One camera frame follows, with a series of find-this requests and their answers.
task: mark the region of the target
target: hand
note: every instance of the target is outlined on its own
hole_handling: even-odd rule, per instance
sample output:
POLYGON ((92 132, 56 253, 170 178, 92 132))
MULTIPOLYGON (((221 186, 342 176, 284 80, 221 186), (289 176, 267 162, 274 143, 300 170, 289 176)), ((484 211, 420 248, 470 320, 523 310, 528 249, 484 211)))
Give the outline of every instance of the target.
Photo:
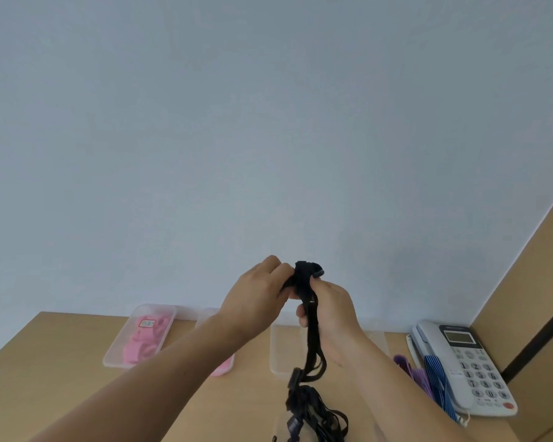
MULTIPOLYGON (((360 328, 354 304, 350 294, 339 285, 310 278, 311 288, 317 295, 317 321, 319 322, 319 338, 325 358, 343 366, 342 349, 349 339, 365 338, 360 328)), ((305 309, 300 304, 297 316, 302 327, 308 326, 305 309)))
POLYGON ((243 336, 243 343, 265 331, 278 317, 292 289, 283 284, 295 273, 276 256, 268 256, 240 276, 217 315, 243 336))

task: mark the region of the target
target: person's left hand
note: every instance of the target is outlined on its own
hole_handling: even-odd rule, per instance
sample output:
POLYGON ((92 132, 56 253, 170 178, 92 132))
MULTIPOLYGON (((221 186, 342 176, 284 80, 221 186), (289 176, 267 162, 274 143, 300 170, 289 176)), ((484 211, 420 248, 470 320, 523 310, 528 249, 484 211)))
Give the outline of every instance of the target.
POLYGON ((295 273, 276 256, 268 256, 240 276, 229 290, 217 315, 246 341, 258 336, 274 322, 293 289, 282 290, 295 273))

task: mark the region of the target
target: bundle of black straps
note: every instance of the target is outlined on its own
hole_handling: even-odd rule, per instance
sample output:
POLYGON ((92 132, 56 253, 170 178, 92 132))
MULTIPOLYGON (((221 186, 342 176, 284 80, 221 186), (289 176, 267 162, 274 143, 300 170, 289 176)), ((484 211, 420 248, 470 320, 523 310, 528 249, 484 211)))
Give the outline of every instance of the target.
POLYGON ((315 388, 301 383, 316 381, 322 377, 327 367, 324 353, 319 341, 317 326, 317 296, 311 289, 311 276, 319 277, 324 274, 321 266, 314 262, 299 261, 295 264, 295 274, 291 276, 283 288, 293 287, 303 302, 305 314, 308 318, 307 328, 307 358, 305 367, 295 368, 289 380, 289 396, 286 400, 287 411, 293 416, 287 422, 290 438, 288 442, 299 442, 299 433, 303 424, 307 423, 319 442, 344 442, 348 433, 347 416, 335 409, 329 409, 315 388), (345 427, 340 425, 340 418, 345 427))

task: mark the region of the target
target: sticker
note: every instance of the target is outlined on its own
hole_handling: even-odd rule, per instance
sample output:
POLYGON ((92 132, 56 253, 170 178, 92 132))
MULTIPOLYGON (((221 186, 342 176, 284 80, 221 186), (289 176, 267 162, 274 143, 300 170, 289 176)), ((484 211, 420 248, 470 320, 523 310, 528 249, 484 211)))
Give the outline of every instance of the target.
POLYGON ((150 328, 150 327, 154 327, 155 323, 156 323, 155 319, 142 319, 141 322, 139 323, 139 326, 150 328))

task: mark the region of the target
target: blue strap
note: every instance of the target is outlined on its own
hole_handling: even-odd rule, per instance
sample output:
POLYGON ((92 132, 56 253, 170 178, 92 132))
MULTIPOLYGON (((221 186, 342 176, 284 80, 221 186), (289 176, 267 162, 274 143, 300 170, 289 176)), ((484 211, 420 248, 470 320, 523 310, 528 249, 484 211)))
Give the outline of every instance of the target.
POLYGON ((428 374, 429 385, 432 388, 434 401, 450 416, 452 420, 458 423, 458 415, 454 411, 452 401, 448 394, 448 385, 446 374, 440 363, 440 359, 435 355, 424 356, 425 371, 428 374))

